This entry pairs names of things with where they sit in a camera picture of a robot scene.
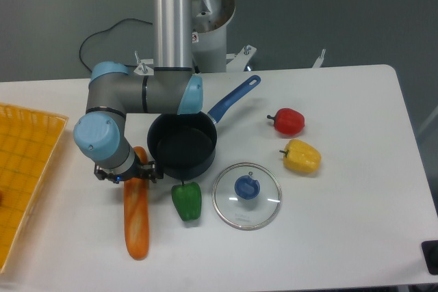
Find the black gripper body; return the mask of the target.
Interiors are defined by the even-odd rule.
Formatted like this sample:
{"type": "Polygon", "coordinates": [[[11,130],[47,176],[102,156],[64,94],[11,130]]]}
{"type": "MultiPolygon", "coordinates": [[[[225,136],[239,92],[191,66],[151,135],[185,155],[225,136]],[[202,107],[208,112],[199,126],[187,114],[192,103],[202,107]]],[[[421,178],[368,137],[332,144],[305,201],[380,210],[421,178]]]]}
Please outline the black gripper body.
{"type": "Polygon", "coordinates": [[[118,183],[128,181],[133,178],[140,178],[140,158],[137,155],[128,157],[126,161],[117,168],[104,169],[107,173],[112,173],[118,177],[118,183]]]}

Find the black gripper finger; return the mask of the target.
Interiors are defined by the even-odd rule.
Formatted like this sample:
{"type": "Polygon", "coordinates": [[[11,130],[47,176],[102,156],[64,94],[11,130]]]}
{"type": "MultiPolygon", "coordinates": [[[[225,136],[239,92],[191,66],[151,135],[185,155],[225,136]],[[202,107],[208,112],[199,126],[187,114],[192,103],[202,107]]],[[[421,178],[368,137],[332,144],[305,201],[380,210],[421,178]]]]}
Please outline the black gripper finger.
{"type": "Polygon", "coordinates": [[[102,169],[99,165],[94,165],[94,175],[100,181],[111,181],[112,183],[118,183],[118,177],[112,173],[107,173],[104,169],[102,169]]]}
{"type": "Polygon", "coordinates": [[[158,180],[163,179],[164,171],[155,161],[140,164],[140,178],[148,179],[152,183],[157,183],[158,180]]]}

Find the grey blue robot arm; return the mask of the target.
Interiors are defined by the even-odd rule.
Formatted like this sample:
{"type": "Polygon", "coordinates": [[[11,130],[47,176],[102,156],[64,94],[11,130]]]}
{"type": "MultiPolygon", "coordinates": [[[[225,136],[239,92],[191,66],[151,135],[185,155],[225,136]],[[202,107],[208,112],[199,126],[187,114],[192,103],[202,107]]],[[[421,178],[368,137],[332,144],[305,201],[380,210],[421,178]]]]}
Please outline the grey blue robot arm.
{"type": "Polygon", "coordinates": [[[203,106],[203,82],[193,71],[192,0],[153,3],[153,74],[131,74],[115,62],[97,64],[86,113],[74,127],[74,141],[93,160],[99,180],[156,177],[125,138],[127,114],[196,114],[203,106]]]}

